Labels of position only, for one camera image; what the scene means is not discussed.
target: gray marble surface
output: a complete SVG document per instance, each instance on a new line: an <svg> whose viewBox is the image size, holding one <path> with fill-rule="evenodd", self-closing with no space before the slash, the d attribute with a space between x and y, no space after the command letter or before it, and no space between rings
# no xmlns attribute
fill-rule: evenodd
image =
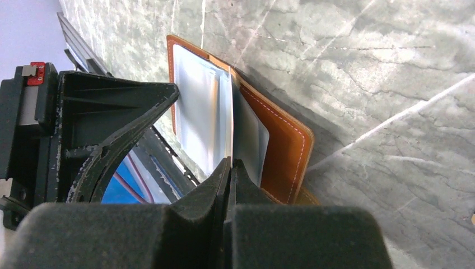
<svg viewBox="0 0 475 269"><path fill-rule="evenodd" d="M473 0L62 5L116 76L167 81L169 33L234 64L314 131L304 184L368 209L396 267L473 268Z"/></svg>

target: blue surface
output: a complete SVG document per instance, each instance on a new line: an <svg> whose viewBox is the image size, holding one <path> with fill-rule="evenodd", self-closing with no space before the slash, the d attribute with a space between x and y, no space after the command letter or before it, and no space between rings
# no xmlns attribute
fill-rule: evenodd
<svg viewBox="0 0 475 269"><path fill-rule="evenodd" d="M129 185L141 196L143 193L140 190L137 182L133 179L132 174L125 165L124 162L121 162L119 168L117 168L117 173L129 183ZM120 183L116 178L112 177L110 180L107 189L105 190L102 203L139 203Z"/></svg>

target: red cable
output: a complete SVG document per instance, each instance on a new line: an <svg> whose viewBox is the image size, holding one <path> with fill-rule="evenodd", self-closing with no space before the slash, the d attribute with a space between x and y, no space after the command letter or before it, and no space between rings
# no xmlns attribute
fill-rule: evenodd
<svg viewBox="0 0 475 269"><path fill-rule="evenodd" d="M143 188L145 189L145 194L146 194L148 200L149 200L151 203L155 203L155 200L153 200L152 193L150 192L150 189L148 188L147 184L145 183L145 180L143 180L142 175L141 175L140 172L138 171L138 168L137 168L137 166L135 165L135 162L132 160L132 157L131 157L131 154L130 154L130 153L127 153L127 158L128 158L129 161L131 162L132 167L133 167L135 173L138 175L138 180L140 180L140 183L142 183L142 186L143 186Z"/></svg>
<svg viewBox="0 0 475 269"><path fill-rule="evenodd" d="M119 175L119 173L114 172L114 178L140 203L148 203L140 195L138 195L138 193Z"/></svg>

